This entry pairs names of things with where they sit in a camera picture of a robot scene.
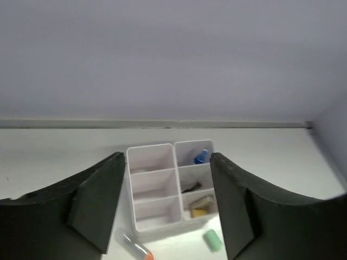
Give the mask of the blue capped glue bottle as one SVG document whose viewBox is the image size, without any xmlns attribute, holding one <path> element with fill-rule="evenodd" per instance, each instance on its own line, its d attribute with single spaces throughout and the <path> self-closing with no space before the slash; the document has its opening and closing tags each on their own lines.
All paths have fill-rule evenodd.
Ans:
<svg viewBox="0 0 347 260">
<path fill-rule="evenodd" d="M 194 164 L 205 164 L 208 160 L 209 151 L 207 149 L 203 149 L 201 153 L 199 153 L 194 158 Z"/>
</svg>

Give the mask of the grey eraser block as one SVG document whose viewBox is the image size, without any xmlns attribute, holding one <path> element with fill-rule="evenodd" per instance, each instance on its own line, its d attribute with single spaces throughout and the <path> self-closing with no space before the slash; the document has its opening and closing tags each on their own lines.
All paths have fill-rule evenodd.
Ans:
<svg viewBox="0 0 347 260">
<path fill-rule="evenodd" d="M 198 200 L 192 202 L 189 204 L 189 207 L 191 209 L 204 209 L 206 207 L 209 207 L 211 204 L 214 204 L 215 200 L 213 196 L 204 196 L 199 198 Z"/>
</svg>

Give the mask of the brown eraser block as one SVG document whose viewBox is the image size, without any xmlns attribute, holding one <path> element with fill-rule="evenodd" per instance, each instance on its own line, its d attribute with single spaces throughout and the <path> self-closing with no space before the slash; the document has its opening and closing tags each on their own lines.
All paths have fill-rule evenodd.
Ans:
<svg viewBox="0 0 347 260">
<path fill-rule="evenodd" d="M 209 210 L 205 208 L 196 208 L 190 210 L 190 215 L 192 219 L 201 218 L 207 216 L 209 214 Z"/>
</svg>

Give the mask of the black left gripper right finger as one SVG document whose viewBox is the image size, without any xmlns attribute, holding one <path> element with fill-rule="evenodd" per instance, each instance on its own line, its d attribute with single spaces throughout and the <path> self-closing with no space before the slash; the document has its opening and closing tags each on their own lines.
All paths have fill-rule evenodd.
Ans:
<svg viewBox="0 0 347 260">
<path fill-rule="evenodd" d="M 346 195 L 297 194 L 239 167 L 210 159 L 229 259 L 346 259 Z"/>
</svg>

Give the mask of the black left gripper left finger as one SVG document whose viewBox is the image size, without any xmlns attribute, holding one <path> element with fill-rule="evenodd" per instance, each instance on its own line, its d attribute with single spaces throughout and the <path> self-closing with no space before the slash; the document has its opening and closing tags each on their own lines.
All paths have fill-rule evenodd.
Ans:
<svg viewBox="0 0 347 260">
<path fill-rule="evenodd" d="M 1 259 L 101 259 L 125 172 L 116 152 L 73 176 L 1 200 Z"/>
</svg>

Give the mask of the black handled scissors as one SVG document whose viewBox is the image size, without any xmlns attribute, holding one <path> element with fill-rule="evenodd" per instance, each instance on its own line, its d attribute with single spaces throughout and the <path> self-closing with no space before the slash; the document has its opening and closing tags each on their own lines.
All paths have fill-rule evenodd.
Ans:
<svg viewBox="0 0 347 260">
<path fill-rule="evenodd" d="M 182 191 L 182 193 L 189 193 L 189 192 L 194 192 L 199 190 L 202 187 L 202 184 L 200 182 L 196 182 L 193 184 L 192 187 L 186 188 L 185 190 Z"/>
</svg>

